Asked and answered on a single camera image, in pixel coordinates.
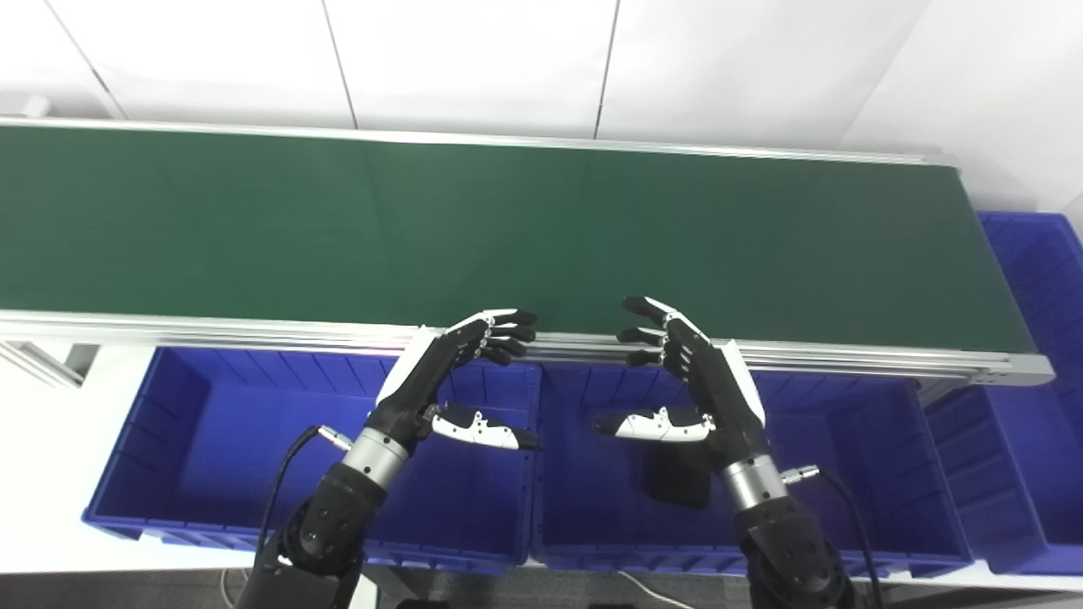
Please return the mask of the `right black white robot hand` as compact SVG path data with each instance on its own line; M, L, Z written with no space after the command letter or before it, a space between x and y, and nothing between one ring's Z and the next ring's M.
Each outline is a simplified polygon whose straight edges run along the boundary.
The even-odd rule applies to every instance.
M761 394L736 344L717 346L684 313L650 297L626 297L622 306L653 324L619 332L619 344L645 344L627 364L668 371L686 384L691 405L599 415L593 431L660 442L704 472L769 459Z

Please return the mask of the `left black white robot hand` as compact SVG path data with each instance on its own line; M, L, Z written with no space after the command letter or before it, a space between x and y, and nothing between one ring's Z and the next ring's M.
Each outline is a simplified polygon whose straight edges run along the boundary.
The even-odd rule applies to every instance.
M421 439L422 413L452 371L477 359L506 366L526 357L536 339L536 321L525 310L495 309L445 329L419 327L387 374L365 431L382 433L412 452Z

